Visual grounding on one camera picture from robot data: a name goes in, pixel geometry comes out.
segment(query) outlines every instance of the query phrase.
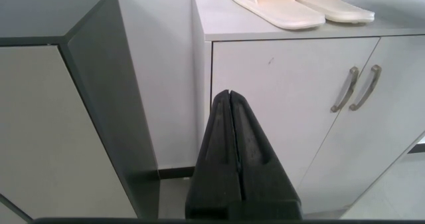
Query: black clamp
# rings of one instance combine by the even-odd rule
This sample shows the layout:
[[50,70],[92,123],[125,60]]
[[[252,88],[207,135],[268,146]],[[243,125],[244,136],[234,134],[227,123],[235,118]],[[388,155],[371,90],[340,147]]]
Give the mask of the black clamp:
[[301,220],[301,202],[246,99],[212,104],[186,199],[186,219]]

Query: scuff mark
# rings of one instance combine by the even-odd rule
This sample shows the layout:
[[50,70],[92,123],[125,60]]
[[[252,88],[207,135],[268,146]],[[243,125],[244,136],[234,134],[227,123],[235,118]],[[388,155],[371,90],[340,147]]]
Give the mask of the scuff mark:
[[268,62],[268,65],[271,65],[271,63],[273,62],[274,57]]

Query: white cabinet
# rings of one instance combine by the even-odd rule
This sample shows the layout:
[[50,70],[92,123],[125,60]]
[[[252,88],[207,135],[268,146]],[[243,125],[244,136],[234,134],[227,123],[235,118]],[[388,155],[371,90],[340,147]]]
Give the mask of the white cabinet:
[[338,115],[331,107],[350,69],[363,69],[378,39],[217,42],[212,97],[244,95],[297,187]]
[[245,96],[304,213],[352,204],[425,131],[425,0],[348,1],[376,20],[285,31],[193,0],[199,143],[214,96]]
[[[304,211],[352,204],[423,133],[424,51],[425,36],[381,38],[298,189]],[[367,98],[375,65],[382,71]]]

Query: cabinet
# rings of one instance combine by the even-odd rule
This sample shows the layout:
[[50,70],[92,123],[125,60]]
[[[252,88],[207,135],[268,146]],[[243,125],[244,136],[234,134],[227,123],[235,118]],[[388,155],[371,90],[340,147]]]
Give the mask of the cabinet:
[[1,6],[0,194],[28,219],[156,218],[157,166],[118,0]]
[[199,143],[212,98],[241,93],[304,213],[352,204],[425,131],[425,0],[346,1],[375,22],[285,31],[232,0],[193,0]]
[[297,187],[338,113],[350,69],[362,69],[378,38],[217,42],[212,96],[244,95]]
[[[425,131],[425,36],[382,37],[299,188],[308,212],[352,204]],[[382,68],[377,85],[356,111]]]

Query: gray cabinet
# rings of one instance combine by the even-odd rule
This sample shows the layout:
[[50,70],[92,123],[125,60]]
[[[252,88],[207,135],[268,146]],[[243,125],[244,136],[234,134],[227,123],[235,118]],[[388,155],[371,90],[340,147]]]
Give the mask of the gray cabinet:
[[0,193],[33,219],[157,217],[157,166],[118,0],[3,4]]

